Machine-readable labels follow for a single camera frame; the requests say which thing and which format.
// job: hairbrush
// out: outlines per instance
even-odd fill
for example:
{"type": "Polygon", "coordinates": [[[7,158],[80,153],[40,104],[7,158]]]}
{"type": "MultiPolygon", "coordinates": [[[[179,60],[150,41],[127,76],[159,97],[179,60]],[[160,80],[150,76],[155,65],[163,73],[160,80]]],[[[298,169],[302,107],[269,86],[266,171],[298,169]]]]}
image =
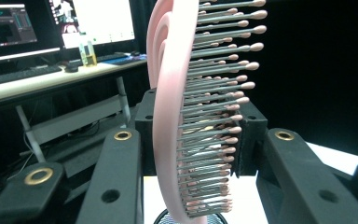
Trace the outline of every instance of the hairbrush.
{"type": "Polygon", "coordinates": [[[265,0],[218,4],[204,0],[158,0],[147,32],[151,88],[157,88],[153,148],[158,183],[175,222],[206,223],[206,216],[229,212],[228,178],[241,132],[237,121],[243,90],[254,82],[240,71],[258,63],[241,60],[240,52],[259,51],[262,43],[237,46],[235,38],[263,34],[263,25],[248,20],[239,7],[262,7],[265,0]]]}

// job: bottle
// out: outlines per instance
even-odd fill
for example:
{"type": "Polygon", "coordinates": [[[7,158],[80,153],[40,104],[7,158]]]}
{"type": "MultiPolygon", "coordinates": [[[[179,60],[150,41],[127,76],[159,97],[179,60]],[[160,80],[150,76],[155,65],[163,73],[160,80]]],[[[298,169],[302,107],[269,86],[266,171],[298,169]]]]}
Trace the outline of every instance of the bottle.
{"type": "Polygon", "coordinates": [[[94,47],[84,32],[80,33],[79,51],[81,61],[83,62],[84,66],[92,67],[97,65],[97,58],[95,56],[94,47]]]}

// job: brass insert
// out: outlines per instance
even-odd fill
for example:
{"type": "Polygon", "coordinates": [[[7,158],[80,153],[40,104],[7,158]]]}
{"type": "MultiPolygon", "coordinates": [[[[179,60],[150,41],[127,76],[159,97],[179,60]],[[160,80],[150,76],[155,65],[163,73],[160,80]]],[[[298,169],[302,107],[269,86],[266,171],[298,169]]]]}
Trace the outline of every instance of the brass insert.
{"type": "Polygon", "coordinates": [[[36,169],[36,170],[32,171],[31,173],[29,173],[25,177],[24,183],[26,185],[38,185],[38,184],[41,184],[41,183],[47,181],[48,179],[50,179],[52,175],[53,175],[53,170],[51,168],[48,168],[48,167],[39,168],[39,169],[36,169]],[[34,177],[36,174],[39,174],[42,172],[44,173],[42,176],[37,177],[37,178],[34,177]]]}
{"type": "Polygon", "coordinates": [[[119,132],[115,134],[115,139],[118,141],[125,141],[132,137],[130,132],[119,132]]]}
{"type": "Polygon", "coordinates": [[[284,141],[292,141],[293,139],[295,139],[294,135],[292,135],[291,133],[283,132],[283,131],[276,132],[275,136],[279,139],[284,140],[284,141]]]}

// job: monitor screen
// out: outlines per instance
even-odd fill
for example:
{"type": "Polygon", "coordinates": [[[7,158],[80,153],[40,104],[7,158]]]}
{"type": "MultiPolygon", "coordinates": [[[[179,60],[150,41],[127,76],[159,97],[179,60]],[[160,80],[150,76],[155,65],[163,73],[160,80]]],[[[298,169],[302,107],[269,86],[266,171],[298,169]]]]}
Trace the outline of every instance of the monitor screen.
{"type": "Polygon", "coordinates": [[[129,0],[49,0],[54,20],[61,30],[62,47],[78,47],[79,32],[87,33],[93,45],[135,38],[129,0]]]}
{"type": "Polygon", "coordinates": [[[46,0],[0,0],[0,62],[58,52],[55,34],[46,0]]]}

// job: screw hole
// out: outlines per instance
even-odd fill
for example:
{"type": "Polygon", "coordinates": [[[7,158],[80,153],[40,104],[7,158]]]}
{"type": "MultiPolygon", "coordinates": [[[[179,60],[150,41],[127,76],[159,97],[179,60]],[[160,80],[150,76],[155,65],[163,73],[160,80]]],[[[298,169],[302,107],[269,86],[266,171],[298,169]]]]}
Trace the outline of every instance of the screw hole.
{"type": "Polygon", "coordinates": [[[120,192],[116,189],[109,189],[104,192],[101,199],[104,203],[113,203],[120,197],[120,192]]]}
{"type": "Polygon", "coordinates": [[[29,173],[24,182],[26,185],[38,185],[49,180],[53,176],[53,170],[48,167],[38,168],[29,173]]]}
{"type": "Polygon", "coordinates": [[[115,134],[115,139],[119,141],[127,140],[132,137],[130,132],[119,132],[115,134]]]}
{"type": "Polygon", "coordinates": [[[337,203],[338,197],[335,193],[331,192],[330,190],[321,189],[319,190],[319,196],[321,196],[322,199],[325,201],[328,201],[330,203],[337,203]]]}
{"type": "Polygon", "coordinates": [[[279,139],[285,140],[285,141],[292,141],[293,139],[295,139],[295,136],[292,135],[291,133],[287,133],[287,132],[276,132],[275,136],[279,139]]]}

